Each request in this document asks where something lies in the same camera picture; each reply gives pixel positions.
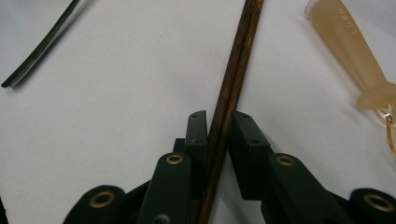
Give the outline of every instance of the white background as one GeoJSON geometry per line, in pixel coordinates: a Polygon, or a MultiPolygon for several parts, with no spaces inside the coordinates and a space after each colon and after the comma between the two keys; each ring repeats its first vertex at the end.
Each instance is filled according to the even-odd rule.
{"type": "MultiPolygon", "coordinates": [[[[345,0],[396,82],[396,2],[345,0]]],[[[70,1],[0,1],[0,79],[32,52],[70,1]]],[[[304,16],[307,0],[265,0],[238,110],[276,152],[299,158],[328,190],[396,196],[384,121],[304,16]]],[[[0,90],[0,195],[10,223],[62,223],[89,189],[130,191],[185,136],[210,125],[244,1],[83,0],[45,60],[0,90]]],[[[211,223],[263,223],[226,158],[211,223]]]]}

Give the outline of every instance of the wooden stick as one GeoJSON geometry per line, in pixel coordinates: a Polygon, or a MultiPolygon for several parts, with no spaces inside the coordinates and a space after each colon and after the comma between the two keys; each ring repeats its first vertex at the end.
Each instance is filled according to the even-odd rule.
{"type": "Polygon", "coordinates": [[[236,109],[242,90],[254,35],[262,11],[262,3],[263,0],[247,0],[242,11],[209,131],[206,196],[202,201],[193,202],[192,224],[206,224],[210,217],[227,149],[231,114],[236,109]]]}

